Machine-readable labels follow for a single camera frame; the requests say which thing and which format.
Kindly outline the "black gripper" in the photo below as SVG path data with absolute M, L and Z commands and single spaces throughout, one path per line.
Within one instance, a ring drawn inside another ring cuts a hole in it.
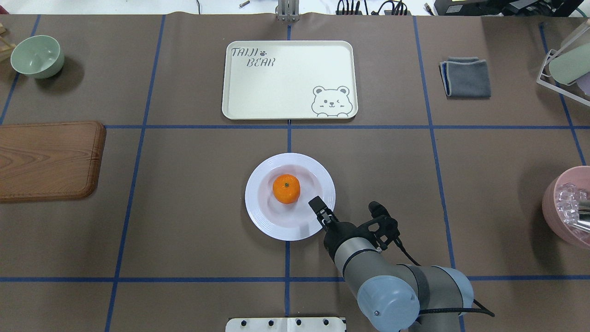
M 390 244 L 400 245 L 398 221 L 390 216 L 388 210 L 379 202 L 372 201 L 368 208 L 373 218 L 362 225 L 340 221 L 328 208 L 321 197 L 312 198 L 308 205 L 316 219 L 326 231 L 323 246 L 327 251 L 337 251 L 346 240 L 361 238 L 369 241 L 371 248 L 387 250 Z

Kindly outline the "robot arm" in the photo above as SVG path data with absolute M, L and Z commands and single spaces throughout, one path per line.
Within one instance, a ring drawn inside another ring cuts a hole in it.
M 320 197 L 308 203 L 325 232 L 323 245 L 362 314 L 380 332 L 458 332 L 467 313 L 495 316 L 478 302 L 469 279 L 449 267 L 422 266 L 407 252 L 398 221 L 379 202 L 362 225 L 340 221 Z M 410 264 L 389 263 L 396 246 Z

